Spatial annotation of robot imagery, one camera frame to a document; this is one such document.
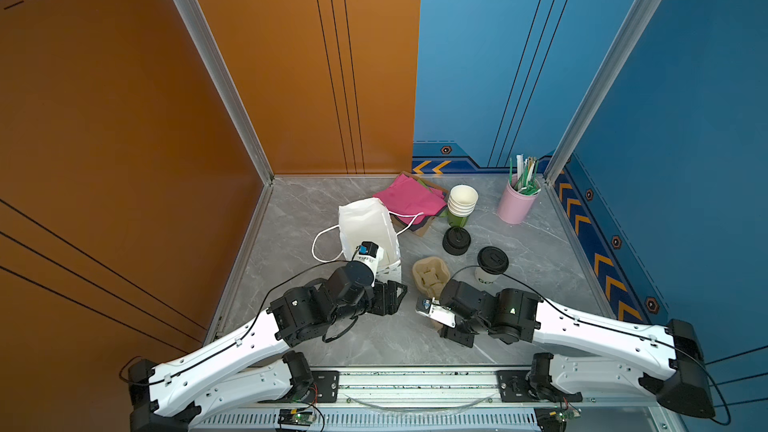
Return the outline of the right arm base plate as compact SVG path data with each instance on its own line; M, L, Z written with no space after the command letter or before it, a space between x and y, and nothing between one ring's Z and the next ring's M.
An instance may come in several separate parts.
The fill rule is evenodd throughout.
M551 402L579 403L581 392L569 394L557 389L548 376L533 375L522 370L504 369L495 373L503 403Z

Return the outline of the white paper gift bag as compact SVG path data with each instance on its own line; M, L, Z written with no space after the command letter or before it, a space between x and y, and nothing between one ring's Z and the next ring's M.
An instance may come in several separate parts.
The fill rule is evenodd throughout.
M361 256L357 248L363 242L373 242L379 247L376 279L382 282L402 281L402 261L398 236L410 228L418 219L425 218L423 212L400 214L391 212L375 197L358 200L338 208L338 223L319 232L313 239L311 253L315 260L330 263L340 260L351 261ZM317 240L325 233L337 229L341 250L332 259L320 258L315 247Z

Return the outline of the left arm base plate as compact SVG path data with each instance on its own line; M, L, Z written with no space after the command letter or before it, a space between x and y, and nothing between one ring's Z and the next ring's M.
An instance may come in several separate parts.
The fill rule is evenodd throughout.
M286 396L263 403L329 404L336 403L339 392L340 372L337 370L313 370L312 381L293 388Z

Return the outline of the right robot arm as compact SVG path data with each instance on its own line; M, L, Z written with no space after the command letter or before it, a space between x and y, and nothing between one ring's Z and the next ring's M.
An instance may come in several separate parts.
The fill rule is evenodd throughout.
M621 322L568 308L531 289L505 288L492 295L457 280L450 280L439 298L420 304L442 324L442 337L466 347L475 336L487 334L505 344L588 353L579 360L536 355L528 383L539 399L566 402L580 398L585 389L613 390L654 397L662 407L688 417L716 415L703 350L689 322Z

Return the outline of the white takeout coffee cup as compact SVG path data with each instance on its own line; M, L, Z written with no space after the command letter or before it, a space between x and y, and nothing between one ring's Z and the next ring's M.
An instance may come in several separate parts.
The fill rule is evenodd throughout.
M503 272L487 271L481 267L477 267L474 272L475 279L485 285L494 283L502 275Z

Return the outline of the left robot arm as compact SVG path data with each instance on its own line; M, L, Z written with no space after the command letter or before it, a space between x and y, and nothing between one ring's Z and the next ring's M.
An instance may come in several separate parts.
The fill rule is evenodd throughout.
M315 377L296 346L344 319L395 314L408 288L375 276L375 261L344 262L327 278L286 290L245 325L181 358L132 359L119 373L129 387L133 431L188 431L253 402L314 400Z

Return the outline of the beige pulp cup carrier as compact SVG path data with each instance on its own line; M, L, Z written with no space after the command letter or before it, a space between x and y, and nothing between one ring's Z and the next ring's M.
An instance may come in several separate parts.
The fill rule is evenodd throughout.
M420 295L416 299L415 310L425 317L424 301L439 299L451 278L451 272L445 261L439 257L426 257L416 261L412 266L412 275Z

